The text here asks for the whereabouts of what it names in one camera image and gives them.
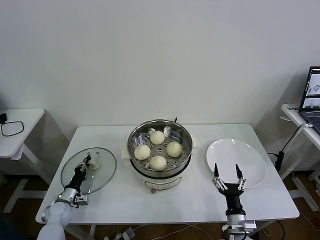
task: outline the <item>white side table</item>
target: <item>white side table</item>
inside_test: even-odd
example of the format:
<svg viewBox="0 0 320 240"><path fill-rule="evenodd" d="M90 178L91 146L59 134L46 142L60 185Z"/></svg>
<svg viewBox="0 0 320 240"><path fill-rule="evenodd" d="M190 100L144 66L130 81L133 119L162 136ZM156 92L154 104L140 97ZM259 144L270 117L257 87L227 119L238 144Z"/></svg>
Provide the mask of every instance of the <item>white side table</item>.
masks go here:
<svg viewBox="0 0 320 240"><path fill-rule="evenodd" d="M24 125L23 132L13 136L2 136L0 134L0 158L11 158L17 151L21 150L26 157L32 162L32 167L37 171L39 159L32 153L32 151L24 144L24 141L35 127L45 111L42 108L24 108L24 109L0 109L0 114L6 113L7 122L22 121ZM50 184L48 176L41 171L37 171L38 175ZM1 176L1 180L6 183L6 180ZM28 179L22 179L16 187L14 193L9 199L3 212L10 213L18 199L43 199L47 191L26 191L24 187L27 185Z"/></svg>
<svg viewBox="0 0 320 240"><path fill-rule="evenodd" d="M283 104L281 106L281 110L289 117L289 119L294 122L297 126L300 126L301 124L304 124L306 120L302 118L299 114L299 105L298 104ZM302 149L306 151L309 146L312 144L315 145L320 150L320 135L311 127L305 128L302 131L306 137L310 141L305 141L303 143ZM298 166L299 163L304 159L303 154L305 152L300 153L300 157L296 157L294 161L290 161L289 164L284 162L283 167L280 170L279 174L282 179L284 179L286 176L288 176L296 166ZM315 180L317 182L317 188L318 188L318 194L320 190L320 180L318 176L320 175L320 168L316 169L311 175L308 176L308 180L312 181ZM308 204L311 211L315 212L318 210L318 206L316 202L312 199L312 197L308 194L306 188L302 184L302 182L297 177L291 178L293 184L296 186L296 190L289 191L291 197L294 198L303 198L305 202Z"/></svg>

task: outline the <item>cable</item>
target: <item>cable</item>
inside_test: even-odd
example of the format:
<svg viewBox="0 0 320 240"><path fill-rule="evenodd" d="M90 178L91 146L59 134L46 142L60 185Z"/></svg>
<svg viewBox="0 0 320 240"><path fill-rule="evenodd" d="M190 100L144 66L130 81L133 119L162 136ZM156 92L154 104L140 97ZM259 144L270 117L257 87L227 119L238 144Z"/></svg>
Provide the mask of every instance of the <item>cable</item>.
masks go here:
<svg viewBox="0 0 320 240"><path fill-rule="evenodd" d="M96 229L98 229L98 230L106 230L106 229L108 229L109 227L110 227L111 225L108 225L108 226L106 226L106 227L99 227L99 225L97 226L97 228Z"/></svg>
<svg viewBox="0 0 320 240"><path fill-rule="evenodd" d="M301 215L305 218L305 220L307 220L307 222L310 224L310 226L311 226L314 230L316 230L317 232L320 232L320 230L319 230L319 229L316 229L316 228L314 227L314 225L310 222L310 220L309 220L302 212L299 211L299 213L301 213Z"/></svg>
<svg viewBox="0 0 320 240"><path fill-rule="evenodd" d="M284 226L282 225L282 223L280 221L277 220L277 222L280 224L281 228L282 228L282 231L283 231L283 236L281 238L281 240L284 240L285 239L285 236L286 236L286 231L285 231L285 228Z"/></svg>
<svg viewBox="0 0 320 240"><path fill-rule="evenodd" d="M297 130L295 130L294 134L290 137L289 141L287 141L286 144L283 146L283 148L282 148L282 150L281 150L282 152L284 151L284 149L286 148L286 146L288 145L288 143L290 143L291 139L296 135L296 133L298 132L298 130L299 130L303 125L304 125L304 123L301 124L301 125L297 128Z"/></svg>
<svg viewBox="0 0 320 240"><path fill-rule="evenodd" d="M270 232L269 228L267 228L267 227L262 228L262 232L264 233L264 235L266 235L268 237L271 236L271 232Z"/></svg>
<svg viewBox="0 0 320 240"><path fill-rule="evenodd" d="M274 155L275 157L278 157L278 154L276 154L276 153L273 153L273 152L269 152L269 153L267 153L268 155Z"/></svg>
<svg viewBox="0 0 320 240"><path fill-rule="evenodd" d="M16 132L16 133L9 134L9 135L5 135L5 134L4 134L4 130L3 130L3 125L6 125L6 124L14 124L14 123L21 123L22 129L21 129L20 131ZM2 134L2 136L4 136L4 137L11 137L11 136L20 134L20 133L22 133L24 130L25 130L25 126L24 126L24 123L23 123L22 121L8 121L8 122L5 122L5 123L2 123L2 124L1 124L1 134Z"/></svg>
<svg viewBox="0 0 320 240"><path fill-rule="evenodd" d="M140 228L140 227L147 226L147 225L148 225L148 224L139 225L139 226L137 226L136 228L134 228L133 231L137 230L137 229Z"/></svg>
<svg viewBox="0 0 320 240"><path fill-rule="evenodd" d="M116 227L113 228L113 231L112 231L112 233L108 236L108 238L111 237L111 235L114 233L115 230L116 230Z"/></svg>
<svg viewBox="0 0 320 240"><path fill-rule="evenodd" d="M196 229L199 229L200 231L202 231L205 235L207 235L208 236L208 238L210 238L211 240L214 240L212 237L210 237L209 236L209 234L205 231L205 230L203 230L202 228L200 228L200 227L198 227L198 226L195 226L195 225L191 225L191 224L187 224L187 225L189 225L189 226L191 226L191 227L193 227L193 228L196 228Z"/></svg>
<svg viewBox="0 0 320 240"><path fill-rule="evenodd" d="M171 235L171 234L175 234L175 233L181 232L181 231L183 231L183 230L185 230L185 229L187 229L187 228L190 228L190 227L192 227L192 226L194 226L194 225L197 225L197 224L193 224L193 225L186 226L186 227L184 227L184 228L182 228L182 229L180 229L180 230L178 230L178 231L173 231L173 232L168 233L167 235L155 237L155 238L152 238L152 239L150 239L150 240L163 239L163 238L165 238L165 237L167 237L167 236L169 236L169 235Z"/></svg>

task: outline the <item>white desk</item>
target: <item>white desk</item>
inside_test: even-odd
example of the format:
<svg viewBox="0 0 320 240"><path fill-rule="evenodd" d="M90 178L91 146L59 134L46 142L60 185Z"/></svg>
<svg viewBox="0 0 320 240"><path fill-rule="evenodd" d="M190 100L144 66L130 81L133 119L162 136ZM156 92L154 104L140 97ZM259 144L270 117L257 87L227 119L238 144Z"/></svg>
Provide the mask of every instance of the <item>white desk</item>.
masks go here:
<svg viewBox="0 0 320 240"><path fill-rule="evenodd" d="M42 108L0 109L0 114L2 113L6 113L7 122L22 121L24 125L23 132L17 135L5 137L0 134L0 158L10 158L24 143L45 110Z"/></svg>
<svg viewBox="0 0 320 240"><path fill-rule="evenodd" d="M23 148L22 152L35 166L33 169L37 171L37 164L39 159L31 152L31 150L24 144L24 141L31 133L40 118L44 115L45 111L42 108L23 108L23 109L0 109L0 114L6 113L7 122L22 121L24 130L23 132L13 136L2 136L0 134L0 158L12 157L20 148ZM43 175L42 171L37 172L48 184L50 180L47 176ZM14 208L19 198L40 198L42 199L46 191L25 191L23 190L28 180L22 179L12 194L10 200L5 206L3 212L10 213Z"/></svg>
<svg viewBox="0 0 320 240"><path fill-rule="evenodd" d="M91 147L110 150L117 161L111 181L89 195L89 205L72 209L71 224L164 224L225 222L227 204L212 183L205 166L208 146L220 138L235 138L252 145L266 163L262 184L246 189L241 203L248 220L293 219L299 212L280 179L262 144L249 124L186 125L200 147L192 154L181 183L172 189L151 194L135 176L131 166L124 166L121 148L126 145L134 126L79 127L58 167L36 215L41 213L64 190L60 175L63 166L77 152Z"/></svg>
<svg viewBox="0 0 320 240"><path fill-rule="evenodd" d="M290 118L292 122L294 122L297 126L300 126L301 124L304 124L306 120L304 120L300 114L299 114L299 105L298 104L283 104L281 106L281 110ZM314 144L319 150L320 150L320 135L311 127L308 127L303 130L303 133L307 136L307 138L311 141L312 144ZM286 164L286 166L281 169L279 172L281 175L281 178L284 179L301 161L303 160L303 157L296 158L295 161L290 162L290 164ZM316 169L310 176L308 176L309 181L315 180L317 183L317 193L319 194L320 191L320 180L318 176L320 175L320 168ZM298 191L295 191L294 194L290 194L293 198L303 197L306 203L309 205L310 209L312 211L317 211L318 207L315 201L310 201L310 197L308 194L305 193L305 189L301 187L302 183L299 179L294 178L293 183L298 188Z"/></svg>

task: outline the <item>wooden floor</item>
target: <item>wooden floor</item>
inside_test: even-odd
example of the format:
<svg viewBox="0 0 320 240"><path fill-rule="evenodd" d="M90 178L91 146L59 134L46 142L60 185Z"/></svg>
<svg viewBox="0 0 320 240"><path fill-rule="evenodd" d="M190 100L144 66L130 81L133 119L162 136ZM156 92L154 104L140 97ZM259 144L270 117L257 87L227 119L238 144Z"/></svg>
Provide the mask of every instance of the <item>wooden floor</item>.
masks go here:
<svg viewBox="0 0 320 240"><path fill-rule="evenodd" d="M309 182L305 175L297 175L303 182L305 187L308 189L309 193L312 195L313 199L316 201L318 206L320 206L320 196L315 192L315 184ZM19 179L10 178L9 183L3 185L0 189L0 214L3 215L8 221L10 221L18 231L23 236L30 236L34 239L43 225L36 222L36 214L41 205L42 200L40 199L20 199L16 206L14 207L12 213L2 213L3 209L9 200L10 196L14 192L16 186L19 183ZM295 186L288 177L284 180L284 183L288 190L295 189ZM41 179L31 179L27 184L26 190L46 190L48 185ZM305 214L309 220L317 217L320 220L319 212L311 212L307 204L302 198L294 200L298 209ZM282 220L281 223L285 229L285 240L320 240L320 231L315 231L308 224L302 215L297 219L292 220ZM198 224L199 228L205 230L211 238L214 240L221 239L221 226L219 223L206 223ZM123 232L128 227L136 227L136 225L99 225L95 230L95 239L103 240L105 236L110 236L113 239L118 232ZM171 224L171 225L146 225L141 226L136 230L135 240L151 240L156 237L164 236L173 231L178 231L187 227L184 224ZM88 231L90 227L87 225L82 225L81 228ZM278 222L274 222L269 227L271 236L266 236L260 232L259 236L261 240L281 240L283 236L283 231ZM66 233L67 240L76 240L75 237ZM163 240L210 240L202 231L199 229L189 227L178 233L171 234L167 237L162 238Z"/></svg>

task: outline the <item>laptop screen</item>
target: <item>laptop screen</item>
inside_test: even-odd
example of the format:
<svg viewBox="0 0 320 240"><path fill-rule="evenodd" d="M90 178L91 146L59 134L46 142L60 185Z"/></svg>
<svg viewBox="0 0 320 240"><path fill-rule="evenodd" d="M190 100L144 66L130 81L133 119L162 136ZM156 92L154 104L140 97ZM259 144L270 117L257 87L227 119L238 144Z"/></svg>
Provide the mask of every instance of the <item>laptop screen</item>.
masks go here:
<svg viewBox="0 0 320 240"><path fill-rule="evenodd" d="M320 67L310 67L299 111L320 111Z"/></svg>

